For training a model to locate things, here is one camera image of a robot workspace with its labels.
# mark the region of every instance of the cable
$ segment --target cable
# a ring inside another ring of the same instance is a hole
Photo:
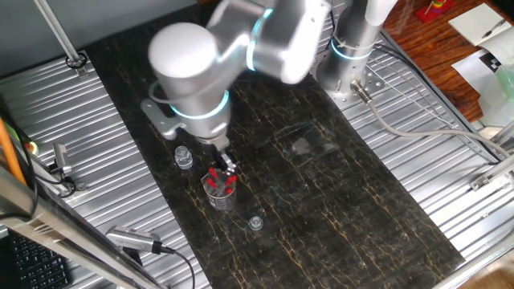
[[[334,33],[336,33],[336,21],[334,20],[334,13],[332,12],[332,9],[330,10],[330,20],[332,21],[332,33],[330,34],[330,37],[328,38],[327,46],[324,48],[325,50],[328,49],[330,46],[330,42],[332,41],[332,37]]]
[[[9,138],[9,133],[7,132],[6,126],[3,123],[2,118],[0,117],[0,145],[3,147],[3,153],[6,155],[7,164],[9,165],[10,173],[13,174],[19,182],[24,185],[27,185],[25,181],[25,177],[23,176],[22,169],[19,167],[18,158],[16,157],[16,153],[14,152],[14,147]]]
[[[396,51],[396,50],[394,50],[394,49],[393,49],[393,48],[391,48],[391,47],[387,47],[387,46],[385,46],[385,45],[378,44],[378,43],[376,43],[376,44],[375,44],[375,47],[374,47],[374,48],[375,48],[375,49],[377,49],[377,50],[379,50],[379,51],[382,51],[382,52],[386,53],[387,55],[391,55],[391,56],[393,56],[393,57],[395,57],[395,58],[397,58],[397,59],[401,60],[404,64],[406,64],[408,67],[410,67],[410,68],[411,68],[411,69],[412,69],[412,70],[413,70],[413,71],[414,71],[414,72],[419,76],[419,78],[421,78],[425,83],[430,83],[430,81],[428,80],[428,78],[426,78],[426,77],[424,76],[424,74],[423,74],[423,73],[422,73],[422,72],[421,72],[421,71],[420,71],[420,70],[419,70],[415,65],[413,65],[413,64],[412,64],[412,62],[411,62],[411,61],[409,61],[405,56],[403,56],[403,55],[399,54],[399,51]],[[386,81],[385,81],[385,80],[384,80],[384,79],[383,79],[379,74],[377,74],[377,76],[378,76],[379,78],[381,78],[381,80],[382,80],[382,81],[384,81],[385,83],[389,84],[393,89],[395,89],[395,90],[398,92],[398,90],[397,90],[395,87],[393,87],[390,83],[386,82]],[[445,123],[449,124],[447,121],[443,120],[442,118],[437,117],[437,116],[435,116],[435,117],[436,117],[436,118],[438,118],[438,119],[440,119],[441,121],[443,121],[443,122],[445,122]],[[479,143],[480,143],[480,144],[485,148],[485,150],[486,150],[486,151],[488,151],[492,156],[494,156],[494,153],[493,153],[493,152],[491,152],[491,151],[490,151],[490,149],[489,149],[486,145],[484,145],[484,143],[483,143],[482,141],[480,141],[480,140],[479,140]]]
[[[475,135],[473,132],[464,132],[464,131],[461,131],[458,129],[442,129],[442,130],[429,131],[429,132],[402,132],[402,131],[399,131],[396,128],[393,128],[390,125],[388,125],[384,121],[384,119],[381,118],[381,116],[380,116],[380,114],[378,114],[378,111],[375,108],[375,105],[373,104],[373,102],[369,102],[368,107],[369,107],[369,109],[371,109],[371,111],[373,112],[375,117],[377,117],[377,120],[384,126],[384,128],[396,135],[408,136],[408,137],[437,136],[440,134],[454,134],[454,135],[460,135],[460,136],[468,136],[470,138],[474,138],[476,140],[482,141],[486,145],[490,145],[496,151],[498,151],[498,153],[501,153],[502,155],[504,155],[504,157],[510,157],[510,155],[507,153],[507,151],[502,149],[502,147],[500,147],[499,145],[493,143],[492,141],[490,141],[486,138]]]
[[[68,184],[71,184],[72,188],[70,190],[70,193],[67,193],[67,194],[64,194],[64,195],[59,194],[58,196],[61,197],[61,198],[71,197],[77,191],[77,185],[75,184],[75,182],[70,177],[65,177],[64,181],[67,182]]]
[[[168,248],[166,246],[162,246],[161,247],[161,252],[163,253],[167,253],[167,254],[175,254],[177,255],[178,257],[182,258],[186,263],[187,263],[187,266],[190,267],[190,270],[191,270],[191,275],[193,276],[193,286],[192,288],[194,289],[196,287],[195,285],[195,280],[194,280],[194,269],[193,269],[193,266],[191,265],[190,261],[183,255],[183,254],[180,254],[178,253],[176,250],[174,249],[171,249],[171,248]]]
[[[39,176],[38,174],[36,174],[35,176],[39,180],[47,182],[48,184],[52,184],[52,185],[61,185],[63,183],[70,184],[72,186],[72,188],[70,190],[70,193],[67,193],[67,194],[64,194],[64,195],[59,194],[58,196],[61,197],[61,198],[71,197],[77,191],[77,185],[70,177],[65,177],[64,179],[61,179],[60,181],[50,181],[50,180],[47,180],[44,177]]]
[[[60,184],[64,183],[64,179],[61,179],[60,181],[50,181],[50,180],[47,180],[47,179],[46,179],[46,178],[44,178],[44,177],[39,176],[38,174],[36,174],[35,176],[36,176],[39,180],[44,181],[44,182],[46,182],[46,183],[48,183],[48,184],[52,184],[52,185],[60,185]]]
[[[25,222],[29,222],[32,218],[27,214],[19,214],[19,213],[7,213],[0,216],[0,221],[8,218],[19,218]]]

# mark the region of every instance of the aluminum profile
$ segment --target aluminum profile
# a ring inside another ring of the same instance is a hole
[[[53,142],[67,146],[70,176],[88,185],[66,199],[68,205],[102,234],[114,225],[158,234],[189,259],[197,288],[210,288],[94,67],[88,63],[86,68],[88,76],[79,79],[58,59],[0,80],[0,93],[18,125],[38,144],[44,163],[53,162]],[[143,253],[141,260],[160,283],[191,288],[190,269],[178,256]],[[73,288],[115,287],[71,261],[69,266]]]

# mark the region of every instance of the orange tube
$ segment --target orange tube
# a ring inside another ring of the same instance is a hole
[[[19,167],[18,158],[14,152],[13,144],[10,142],[9,133],[7,133],[6,126],[0,117],[0,145],[3,147],[3,153],[6,155],[7,164],[9,165],[10,173],[18,179],[22,184],[27,185],[25,177],[23,177],[22,169]]]

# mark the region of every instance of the black cable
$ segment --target black cable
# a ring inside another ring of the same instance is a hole
[[[0,221],[8,218],[19,218],[25,222],[29,222],[32,218],[27,214],[19,214],[19,213],[7,213],[0,216]]]
[[[50,180],[47,180],[47,179],[46,179],[46,178],[44,178],[44,177],[39,176],[38,174],[36,174],[35,176],[36,176],[39,180],[44,181],[44,182],[46,182],[46,183],[48,183],[48,184],[52,184],[52,185],[60,185],[60,184],[64,183],[64,179],[61,179],[60,181],[50,181]]]
[[[330,46],[332,37],[333,37],[334,33],[336,33],[336,21],[334,20],[334,13],[332,12],[332,9],[330,10],[330,20],[332,20],[332,33],[330,34],[330,38],[328,39],[327,46],[324,48],[325,50],[327,50],[328,46]]]
[[[191,265],[190,261],[183,254],[180,254],[176,250],[168,248],[166,246],[161,247],[161,251],[163,253],[175,254],[178,257],[182,258],[187,263],[187,266],[190,267],[191,275],[193,276],[193,289],[194,289],[196,287],[195,280],[194,280],[194,269],[193,269],[193,266]]]
[[[70,177],[65,177],[64,182],[67,182],[68,184],[71,184],[72,188],[70,190],[70,193],[67,194],[59,194],[58,196],[61,198],[71,197],[76,191],[77,191],[77,185]]]

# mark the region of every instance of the red object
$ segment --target red object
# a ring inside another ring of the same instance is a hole
[[[423,23],[428,23],[432,21],[434,18],[436,18],[439,14],[444,13],[444,11],[450,9],[453,6],[453,1],[447,0],[439,9],[435,9],[434,7],[430,8],[428,10],[428,13],[425,14],[426,9],[428,6],[424,6],[422,9],[416,11],[414,15],[419,18],[419,20],[423,21]]]
[[[214,178],[218,178],[218,175],[216,174],[216,171],[213,168],[209,168],[209,173]]]
[[[216,189],[216,184],[214,183],[214,181],[212,179],[207,179],[207,184],[209,184],[211,187]]]
[[[235,180],[237,179],[237,177],[234,175],[234,176],[230,176],[226,179],[226,182],[225,182],[225,186],[229,186],[231,183],[233,183]]]

